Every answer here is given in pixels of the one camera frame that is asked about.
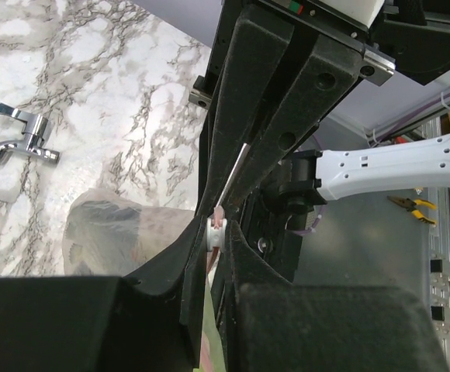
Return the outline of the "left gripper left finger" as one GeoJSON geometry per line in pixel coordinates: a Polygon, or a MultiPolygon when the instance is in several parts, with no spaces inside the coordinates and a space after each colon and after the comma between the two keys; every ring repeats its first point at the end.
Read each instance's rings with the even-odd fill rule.
{"type": "Polygon", "coordinates": [[[125,277],[0,277],[0,371],[191,371],[206,220],[125,277]]]}

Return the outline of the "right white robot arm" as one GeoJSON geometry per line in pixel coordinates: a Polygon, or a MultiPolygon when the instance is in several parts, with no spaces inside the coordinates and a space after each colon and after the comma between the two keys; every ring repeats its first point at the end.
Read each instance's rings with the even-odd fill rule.
{"type": "MultiPolygon", "coordinates": [[[[226,1],[204,79],[207,170],[197,212],[232,216],[359,83],[450,68],[450,1],[226,1]]],[[[284,205],[374,191],[450,187],[450,135],[324,151],[284,205]]]]}

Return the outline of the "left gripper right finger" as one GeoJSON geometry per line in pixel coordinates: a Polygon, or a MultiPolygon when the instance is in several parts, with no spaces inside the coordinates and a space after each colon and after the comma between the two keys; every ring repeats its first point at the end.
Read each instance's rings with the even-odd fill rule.
{"type": "Polygon", "coordinates": [[[296,286],[226,231],[229,371],[446,371],[429,314],[386,286],[296,286]]]}

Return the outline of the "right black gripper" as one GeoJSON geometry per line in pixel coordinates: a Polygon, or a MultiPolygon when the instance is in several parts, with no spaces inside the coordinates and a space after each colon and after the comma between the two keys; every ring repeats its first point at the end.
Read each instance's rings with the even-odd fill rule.
{"type": "Polygon", "coordinates": [[[222,1],[221,5],[206,73],[197,77],[189,93],[192,104],[209,107],[225,61],[213,96],[216,108],[209,111],[213,134],[199,215],[208,215],[218,202],[293,30],[296,52],[313,49],[295,69],[293,82],[238,168],[224,200],[228,215],[353,87],[358,75],[380,86],[396,70],[395,60],[379,51],[369,35],[384,1],[222,1]]]}

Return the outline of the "clear zip top bag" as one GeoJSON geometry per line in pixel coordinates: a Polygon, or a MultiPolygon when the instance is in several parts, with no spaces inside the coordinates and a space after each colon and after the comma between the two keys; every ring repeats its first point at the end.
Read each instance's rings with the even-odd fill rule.
{"type": "Polygon", "coordinates": [[[210,294],[210,221],[91,189],[72,204],[64,272],[84,296],[96,371],[222,371],[210,294]]]}

